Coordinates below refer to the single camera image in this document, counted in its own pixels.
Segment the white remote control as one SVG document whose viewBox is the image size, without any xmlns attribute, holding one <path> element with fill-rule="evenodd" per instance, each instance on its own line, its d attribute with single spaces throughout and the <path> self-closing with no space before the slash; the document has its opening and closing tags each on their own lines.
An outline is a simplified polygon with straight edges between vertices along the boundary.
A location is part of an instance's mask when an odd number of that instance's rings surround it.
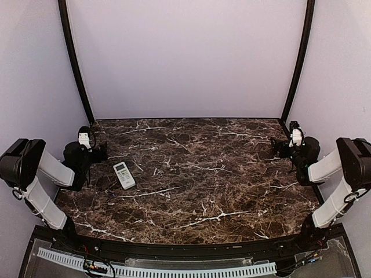
<svg viewBox="0 0 371 278">
<path fill-rule="evenodd" d="M 130 189 L 136 185 L 136 182 L 129 171 L 125 162 L 117 163 L 113 169 L 119 179 L 119 182 L 124 190 Z"/>
</svg>

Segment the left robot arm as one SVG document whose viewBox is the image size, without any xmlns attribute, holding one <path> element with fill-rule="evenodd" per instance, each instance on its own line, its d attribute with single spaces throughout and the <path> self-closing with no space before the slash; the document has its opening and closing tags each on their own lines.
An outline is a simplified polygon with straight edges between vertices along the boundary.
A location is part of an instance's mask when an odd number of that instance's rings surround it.
<svg viewBox="0 0 371 278">
<path fill-rule="evenodd" d="M 78 252 L 82 240 L 74 234 L 71 217 L 45 192 L 38 173 L 60 188 L 78 192 L 89 183 L 91 165 L 108 159 L 107 149 L 106 143 L 88 148 L 77 141 L 71 142 L 66 145 L 61 162 L 46 150 L 44 140 L 20 138 L 1 155 L 1 179 L 12 188 L 16 199 L 24 200 L 50 228 L 62 232 L 59 243 L 70 253 Z"/>
</svg>

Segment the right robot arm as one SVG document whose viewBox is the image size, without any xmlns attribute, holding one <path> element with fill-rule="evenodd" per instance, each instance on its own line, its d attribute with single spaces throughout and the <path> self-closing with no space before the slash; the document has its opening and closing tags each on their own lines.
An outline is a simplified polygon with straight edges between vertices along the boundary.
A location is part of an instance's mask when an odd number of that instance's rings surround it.
<svg viewBox="0 0 371 278">
<path fill-rule="evenodd" d="M 271 148 L 279 158 L 290 159 L 301 186 L 318 186 L 332 175 L 343 173 L 336 189 L 307 217 L 304 232 L 296 237 L 296 247 L 308 251 L 318 242 L 317 231 L 330 227 L 370 191 L 370 142 L 340 137 L 336 148 L 322 159 L 318 159 L 319 141 L 313 137 L 290 141 L 272 137 Z"/>
</svg>

